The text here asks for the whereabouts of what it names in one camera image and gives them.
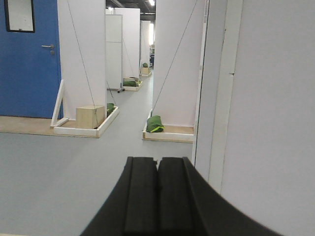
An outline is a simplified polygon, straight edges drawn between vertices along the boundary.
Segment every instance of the green bag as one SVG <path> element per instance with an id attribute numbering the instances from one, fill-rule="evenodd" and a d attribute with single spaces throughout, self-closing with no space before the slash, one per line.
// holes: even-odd
<path id="1" fill-rule="evenodd" d="M 160 116 L 152 116 L 147 120 L 147 132 L 158 133 L 164 131 L 164 126 L 162 125 Z"/>
<path id="2" fill-rule="evenodd" d="M 107 103 L 107 117 L 115 110 L 114 103 Z"/>
<path id="3" fill-rule="evenodd" d="M 124 81 L 126 87 L 138 87 L 139 85 L 135 81 Z"/>
<path id="4" fill-rule="evenodd" d="M 124 78 L 123 86 L 126 87 L 139 87 L 139 79 L 136 77 Z"/>

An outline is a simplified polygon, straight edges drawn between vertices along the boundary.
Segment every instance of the ceiling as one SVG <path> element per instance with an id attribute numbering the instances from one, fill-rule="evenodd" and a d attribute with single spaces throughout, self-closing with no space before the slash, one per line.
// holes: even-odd
<path id="1" fill-rule="evenodd" d="M 106 8 L 108 7 L 140 8 L 141 21 L 156 20 L 156 6 L 151 6 L 149 0 L 107 0 Z"/>

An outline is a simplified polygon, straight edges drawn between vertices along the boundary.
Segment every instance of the door frame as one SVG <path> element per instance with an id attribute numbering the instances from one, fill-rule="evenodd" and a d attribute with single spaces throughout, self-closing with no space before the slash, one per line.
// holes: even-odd
<path id="1" fill-rule="evenodd" d="M 209 170 L 207 173 L 203 170 L 204 173 L 202 173 L 202 175 L 218 193 L 221 193 L 222 187 L 225 146 L 227 140 L 242 8 L 243 0 L 227 0 L 215 113 L 214 117 L 209 118 L 209 120 L 213 119 L 214 123 L 207 123 L 207 125 L 213 125 L 213 130 L 209 130 L 209 133 L 207 133 L 207 136 L 212 137 L 212 139 L 210 138 L 210 143 L 206 143 L 206 145 L 203 144 L 202 147 L 204 149 L 206 148 L 205 146 L 208 146 L 209 151 L 207 153 L 210 155 L 199 156 L 200 153 L 195 153 L 195 159 L 199 162 L 196 166 L 197 170 L 199 171 L 201 167 Z M 199 112 L 205 113 L 209 111 L 200 110 Z"/>

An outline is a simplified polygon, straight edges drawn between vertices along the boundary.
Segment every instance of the door handle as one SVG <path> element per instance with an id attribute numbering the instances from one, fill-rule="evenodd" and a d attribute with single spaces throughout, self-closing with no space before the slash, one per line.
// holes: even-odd
<path id="1" fill-rule="evenodd" d="M 55 46 L 53 44 L 51 45 L 41 45 L 43 48 L 51 48 L 51 49 L 54 49 Z"/>

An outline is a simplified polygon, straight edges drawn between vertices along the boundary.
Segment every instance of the ceiling light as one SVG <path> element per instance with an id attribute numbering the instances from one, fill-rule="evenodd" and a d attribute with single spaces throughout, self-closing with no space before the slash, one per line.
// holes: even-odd
<path id="1" fill-rule="evenodd" d="M 149 3 L 151 4 L 151 6 L 154 6 L 156 4 L 154 0 L 149 0 Z"/>

